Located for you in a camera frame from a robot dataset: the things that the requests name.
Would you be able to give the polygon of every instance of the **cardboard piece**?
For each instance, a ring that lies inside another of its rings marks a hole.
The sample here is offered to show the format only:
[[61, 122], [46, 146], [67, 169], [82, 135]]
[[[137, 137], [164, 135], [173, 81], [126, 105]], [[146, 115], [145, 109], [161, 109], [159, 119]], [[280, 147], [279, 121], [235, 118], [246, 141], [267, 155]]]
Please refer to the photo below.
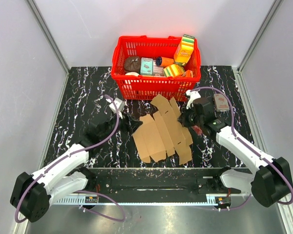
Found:
[[189, 130], [177, 121], [181, 115], [175, 98], [168, 101], [157, 95], [151, 104], [158, 112], [140, 117], [143, 124], [133, 134], [140, 159], [150, 163], [150, 157], [158, 162], [172, 156], [175, 151], [179, 156], [179, 165], [192, 160], [190, 145], [193, 143]]
[[140, 117], [143, 124], [133, 134], [139, 156], [143, 162], [149, 162], [150, 157], [158, 162], [166, 159], [166, 149], [155, 120], [150, 115]]

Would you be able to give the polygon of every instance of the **metal frame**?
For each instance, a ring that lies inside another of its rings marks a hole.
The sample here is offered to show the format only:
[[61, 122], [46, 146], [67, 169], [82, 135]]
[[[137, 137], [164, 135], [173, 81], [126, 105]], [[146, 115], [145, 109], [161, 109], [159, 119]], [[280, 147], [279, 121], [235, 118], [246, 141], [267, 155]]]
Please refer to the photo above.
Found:
[[[41, 159], [40, 159], [40, 162], [39, 162], [39, 165], [38, 165], [38, 169], [42, 168], [43, 161], [44, 161], [44, 159], [45, 159], [45, 157], [47, 155], [49, 142], [51, 140], [53, 129], [54, 129], [57, 117], [58, 117], [58, 113], [59, 113], [60, 106], [61, 106], [61, 103], [62, 103], [62, 98], [64, 96], [64, 91], [65, 91], [67, 81], [68, 81], [68, 74], [66, 74], [65, 82], [64, 82], [64, 84], [62, 86], [62, 89], [61, 89], [61, 92], [60, 92], [59, 100], [58, 100], [58, 103], [57, 103], [57, 106], [56, 106], [56, 109], [55, 109], [55, 112], [54, 112], [54, 116], [52, 118], [52, 124], [50, 126], [46, 142], [44, 144], [44, 148], [43, 148], [43, 151], [42, 151], [42, 156], [41, 156]], [[20, 219], [23, 219], [23, 218], [24, 218], [24, 216], [22, 214], [20, 214]], [[26, 229], [27, 229], [27, 225], [28, 225], [28, 220], [24, 221], [23, 223], [15, 223], [15, 226], [14, 226], [12, 234], [25, 234]]]
[[[243, 106], [248, 117], [250, 129], [254, 139], [255, 145], [262, 151], [267, 152], [267, 148], [261, 134], [260, 128], [258, 126], [258, 121], [250, 100], [248, 90], [246, 88], [242, 73], [238, 71], [237, 68], [232, 68], [237, 82], [239, 93], [243, 102]], [[289, 196], [281, 199], [282, 201], [289, 201]], [[287, 234], [293, 234], [293, 207], [292, 205], [280, 205], [278, 204], [279, 211], [283, 224], [285, 226]]]
[[54, 41], [50, 30], [48, 28], [48, 26], [46, 25], [41, 12], [38, 9], [38, 6], [36, 5], [34, 0], [25, 0], [27, 5], [29, 6], [29, 9], [32, 11], [34, 17], [36, 18], [36, 21], [39, 25], [39, 27], [41, 28], [45, 38], [47, 39], [49, 45], [51, 46], [55, 56], [57, 57], [61, 67], [63, 68], [63, 70], [66, 72], [66, 74], [68, 74], [70, 67], [68, 66], [68, 64], [66, 63], [62, 53], [60, 52], [56, 42]]
[[281, 3], [283, 2], [283, 0], [274, 0], [271, 8], [269, 9], [262, 25], [260, 26], [260, 28], [258, 29], [255, 38], [253, 39], [249, 49], [247, 50], [246, 54], [244, 55], [240, 65], [238, 66], [238, 71], [242, 71], [243, 68], [245, 67], [246, 63], [248, 62], [251, 54], [253, 53], [254, 49], [256, 48], [258, 42], [260, 41], [260, 39], [262, 38], [263, 34], [265, 33], [266, 29], [268, 28], [271, 20], [273, 19], [275, 13], [277, 12], [277, 10], [279, 9], [279, 7], [281, 6]]

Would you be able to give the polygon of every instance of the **black marble surface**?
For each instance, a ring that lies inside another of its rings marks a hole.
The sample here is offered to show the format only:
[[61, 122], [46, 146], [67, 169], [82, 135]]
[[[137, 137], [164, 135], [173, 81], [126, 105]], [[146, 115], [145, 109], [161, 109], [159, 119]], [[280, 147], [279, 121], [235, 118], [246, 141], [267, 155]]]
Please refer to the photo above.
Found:
[[[110, 67], [73, 67], [70, 71], [60, 111], [48, 147], [44, 166], [63, 154], [85, 131], [90, 121], [103, 122], [112, 116], [109, 103], [104, 94], [122, 99], [116, 82], [111, 78]], [[230, 66], [202, 66], [201, 80], [196, 87], [211, 86], [222, 90], [234, 106], [235, 128], [247, 140], [253, 143], [251, 130], [243, 108], [237, 83]], [[212, 97], [212, 90], [200, 91], [203, 97]], [[154, 113], [156, 108], [150, 101], [126, 100], [125, 111], [136, 118], [147, 113]], [[221, 117], [230, 119], [229, 112]], [[88, 163], [88, 167], [141, 168], [141, 167], [244, 167], [226, 148], [206, 136], [193, 138], [192, 161], [179, 166], [178, 155], [150, 164], [143, 163], [138, 155], [132, 136], [117, 132], [104, 144], [100, 153]]]

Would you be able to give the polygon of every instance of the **small box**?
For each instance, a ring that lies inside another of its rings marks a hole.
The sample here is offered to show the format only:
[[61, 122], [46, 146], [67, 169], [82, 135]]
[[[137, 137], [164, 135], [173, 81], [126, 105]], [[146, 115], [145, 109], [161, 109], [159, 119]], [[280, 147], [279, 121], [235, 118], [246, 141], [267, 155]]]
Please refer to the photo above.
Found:
[[193, 72], [191, 70], [186, 70], [183, 74], [182, 77], [189, 77], [193, 78]]
[[157, 66], [156, 60], [153, 61], [153, 75], [155, 77], [163, 77], [164, 76], [164, 67]]
[[178, 77], [181, 76], [184, 72], [184, 68], [177, 64], [173, 64], [164, 68], [164, 75], [166, 77]]
[[175, 64], [185, 66], [194, 51], [195, 37], [184, 34], [174, 54]]
[[153, 59], [141, 58], [140, 74], [143, 76], [151, 76], [153, 74]]
[[214, 102], [215, 102], [216, 111], [224, 112], [229, 110], [228, 101], [222, 94], [215, 94]]

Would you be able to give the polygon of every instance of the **ruler scale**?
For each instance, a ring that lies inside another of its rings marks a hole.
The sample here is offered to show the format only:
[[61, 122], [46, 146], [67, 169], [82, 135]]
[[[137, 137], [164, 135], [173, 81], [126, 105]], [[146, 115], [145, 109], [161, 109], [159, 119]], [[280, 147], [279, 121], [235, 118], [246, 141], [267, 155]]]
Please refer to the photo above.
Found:
[[[215, 196], [206, 195], [206, 202], [132, 202], [118, 203], [121, 206], [217, 206]], [[115, 205], [111, 202], [97, 203], [96, 195], [75, 194], [68, 195], [54, 203], [54, 205]]]

